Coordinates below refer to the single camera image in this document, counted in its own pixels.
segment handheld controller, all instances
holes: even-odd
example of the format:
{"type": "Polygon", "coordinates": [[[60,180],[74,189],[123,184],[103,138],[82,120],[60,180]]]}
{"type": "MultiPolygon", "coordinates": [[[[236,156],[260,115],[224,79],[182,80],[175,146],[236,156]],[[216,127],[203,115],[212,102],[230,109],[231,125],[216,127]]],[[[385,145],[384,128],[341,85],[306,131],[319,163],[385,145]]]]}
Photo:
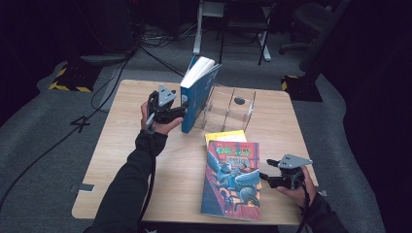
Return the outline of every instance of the handheld controller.
{"type": "Polygon", "coordinates": [[[158,91],[152,92],[148,101],[149,118],[146,121],[146,129],[149,132],[153,132],[152,125],[154,121],[167,124],[177,117],[185,117],[189,102],[187,101],[182,106],[171,109],[175,98],[176,90],[170,91],[163,84],[158,86],[158,91]]]}
{"type": "Polygon", "coordinates": [[[267,159],[267,164],[278,167],[281,170],[282,177],[268,177],[266,174],[260,173],[260,178],[269,182],[270,187],[285,186],[291,190],[300,187],[305,180],[300,166],[312,164],[311,159],[301,158],[292,154],[285,154],[282,160],[276,161],[267,159]]]}

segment comic book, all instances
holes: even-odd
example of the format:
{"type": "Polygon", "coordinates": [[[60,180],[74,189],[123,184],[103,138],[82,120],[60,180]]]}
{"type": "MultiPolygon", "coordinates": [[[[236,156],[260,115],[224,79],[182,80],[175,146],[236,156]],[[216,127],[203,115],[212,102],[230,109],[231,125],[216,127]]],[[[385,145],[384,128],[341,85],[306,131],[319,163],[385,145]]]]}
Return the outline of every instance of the comic book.
{"type": "Polygon", "coordinates": [[[201,214],[260,221],[259,146],[210,141],[201,214]]]}

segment black sleeve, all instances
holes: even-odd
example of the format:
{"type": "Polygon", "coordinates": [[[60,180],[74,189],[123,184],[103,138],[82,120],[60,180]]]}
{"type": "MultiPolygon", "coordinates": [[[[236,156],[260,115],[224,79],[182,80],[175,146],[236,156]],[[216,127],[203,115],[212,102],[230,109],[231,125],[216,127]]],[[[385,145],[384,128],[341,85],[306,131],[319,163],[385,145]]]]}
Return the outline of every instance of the black sleeve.
{"type": "Polygon", "coordinates": [[[348,230],[340,221],[324,197],[317,193],[309,208],[307,224],[314,233],[347,233],[348,230]]]}
{"type": "MultiPolygon", "coordinates": [[[[136,150],[119,169],[109,185],[96,217],[87,232],[137,232],[137,220],[149,188],[152,156],[150,135],[143,130],[136,138],[136,150]]],[[[153,134],[155,155],[159,155],[167,136],[153,134]]]]}

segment hand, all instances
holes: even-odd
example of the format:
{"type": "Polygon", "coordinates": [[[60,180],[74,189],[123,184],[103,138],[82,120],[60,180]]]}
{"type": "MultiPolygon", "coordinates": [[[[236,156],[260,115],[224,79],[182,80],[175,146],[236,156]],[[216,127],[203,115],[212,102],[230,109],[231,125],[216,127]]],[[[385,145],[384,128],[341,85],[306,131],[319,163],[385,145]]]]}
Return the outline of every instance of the hand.
{"type": "MultiPolygon", "coordinates": [[[[309,206],[312,205],[313,199],[315,199],[316,196],[316,188],[315,185],[313,184],[312,178],[309,175],[308,169],[306,166],[301,166],[303,175],[305,176],[305,183],[306,183],[306,189],[309,193],[310,197],[310,202],[309,206]]],[[[290,190],[286,187],[283,186],[278,186],[276,188],[279,192],[289,196],[299,207],[304,208],[305,207],[305,191],[303,190],[303,187],[299,187],[295,190],[290,190]]]]}
{"type": "MultiPolygon", "coordinates": [[[[141,127],[143,130],[146,130],[146,121],[148,120],[148,102],[143,103],[142,106],[140,106],[140,109],[142,111],[142,119],[140,120],[141,127]]],[[[172,129],[182,123],[182,121],[182,117],[177,117],[168,124],[161,124],[154,121],[153,128],[155,132],[167,135],[172,129]]]]}

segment blue book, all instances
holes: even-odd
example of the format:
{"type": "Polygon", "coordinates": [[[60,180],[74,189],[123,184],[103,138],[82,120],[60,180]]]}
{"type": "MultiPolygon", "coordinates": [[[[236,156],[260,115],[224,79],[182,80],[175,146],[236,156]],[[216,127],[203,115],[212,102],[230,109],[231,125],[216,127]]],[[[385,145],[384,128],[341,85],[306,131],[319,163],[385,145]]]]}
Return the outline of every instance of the blue book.
{"type": "Polygon", "coordinates": [[[210,90],[218,74],[221,64],[213,59],[194,56],[181,82],[181,101],[184,105],[189,101],[187,113],[182,122],[182,132],[189,133],[200,113],[206,106],[210,90]]]}

